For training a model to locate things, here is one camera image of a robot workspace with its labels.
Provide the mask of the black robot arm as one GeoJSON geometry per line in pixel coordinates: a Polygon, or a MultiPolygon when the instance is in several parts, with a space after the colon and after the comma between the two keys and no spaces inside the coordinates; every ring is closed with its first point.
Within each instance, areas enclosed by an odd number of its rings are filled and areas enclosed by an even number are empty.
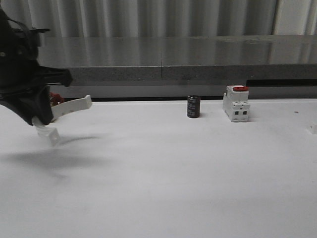
{"type": "Polygon", "coordinates": [[[39,34],[47,29],[29,29],[0,12],[0,103],[29,125],[37,117],[44,125],[53,119],[49,86],[70,86],[68,69],[41,66],[38,61],[39,34]]]}

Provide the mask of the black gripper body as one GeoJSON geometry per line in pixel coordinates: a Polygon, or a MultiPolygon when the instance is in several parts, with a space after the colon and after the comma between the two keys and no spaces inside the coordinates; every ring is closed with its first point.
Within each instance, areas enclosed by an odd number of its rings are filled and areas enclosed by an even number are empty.
{"type": "Polygon", "coordinates": [[[68,69],[40,66],[35,60],[9,60],[0,64],[0,104],[15,112],[29,125],[37,117],[44,125],[53,119],[50,85],[68,87],[68,69]]]}

